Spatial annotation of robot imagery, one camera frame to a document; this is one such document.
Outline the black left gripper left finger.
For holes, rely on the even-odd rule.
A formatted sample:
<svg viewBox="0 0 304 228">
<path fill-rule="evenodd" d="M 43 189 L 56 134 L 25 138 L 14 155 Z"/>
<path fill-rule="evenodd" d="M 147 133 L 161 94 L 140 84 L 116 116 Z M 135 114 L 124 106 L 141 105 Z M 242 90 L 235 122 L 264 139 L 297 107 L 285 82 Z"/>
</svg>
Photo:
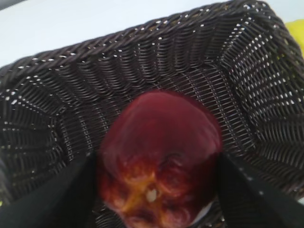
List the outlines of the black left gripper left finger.
<svg viewBox="0 0 304 228">
<path fill-rule="evenodd" d="M 0 210 L 2 228 L 84 228 L 96 198 L 96 156 L 78 158 L 42 187 Z"/>
</svg>

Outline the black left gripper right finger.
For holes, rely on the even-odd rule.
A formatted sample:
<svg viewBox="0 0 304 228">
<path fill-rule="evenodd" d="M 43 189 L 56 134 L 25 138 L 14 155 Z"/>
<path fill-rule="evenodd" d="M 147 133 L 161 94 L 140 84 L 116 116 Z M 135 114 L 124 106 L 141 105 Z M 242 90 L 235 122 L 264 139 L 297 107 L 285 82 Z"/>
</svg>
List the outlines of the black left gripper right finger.
<svg viewBox="0 0 304 228">
<path fill-rule="evenodd" d="M 228 153 L 218 160 L 218 197 L 229 228 L 302 228 L 304 206 Z"/>
</svg>

